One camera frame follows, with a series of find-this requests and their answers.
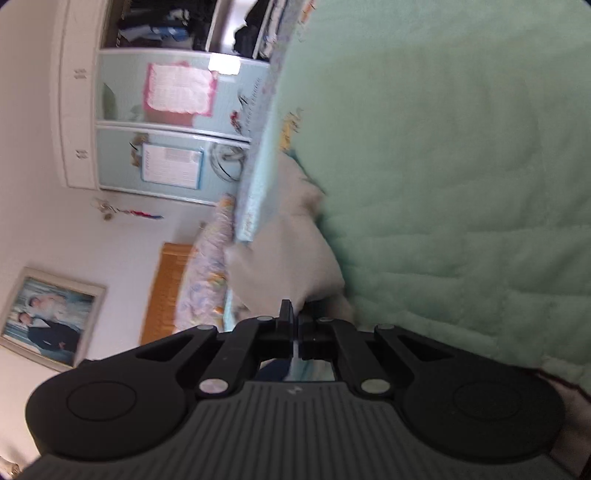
wooden headboard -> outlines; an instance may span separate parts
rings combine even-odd
[[[144,321],[142,345],[173,334],[178,288],[191,248],[192,245],[163,245]]]

green bedspread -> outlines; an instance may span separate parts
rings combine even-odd
[[[261,151],[278,148],[288,119],[292,155],[327,194],[320,226],[358,322],[591,392],[591,9],[317,0],[308,11]]]

picture frame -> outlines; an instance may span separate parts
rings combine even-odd
[[[21,271],[0,317],[0,345],[57,371],[85,359],[106,288]]]

paper note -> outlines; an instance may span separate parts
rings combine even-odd
[[[196,189],[203,152],[144,144],[142,178],[144,181]]]
[[[211,115],[215,74],[185,65],[150,64],[146,103],[154,110]]]

wall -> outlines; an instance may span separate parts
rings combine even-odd
[[[104,222],[96,192],[59,185],[49,129],[50,38],[57,0],[11,0],[0,10],[0,306],[28,265],[107,286],[88,358],[138,344],[161,244],[191,242],[210,207],[109,195],[164,220],[120,214]],[[24,420],[34,388],[53,371],[0,348],[0,455],[37,456]]]

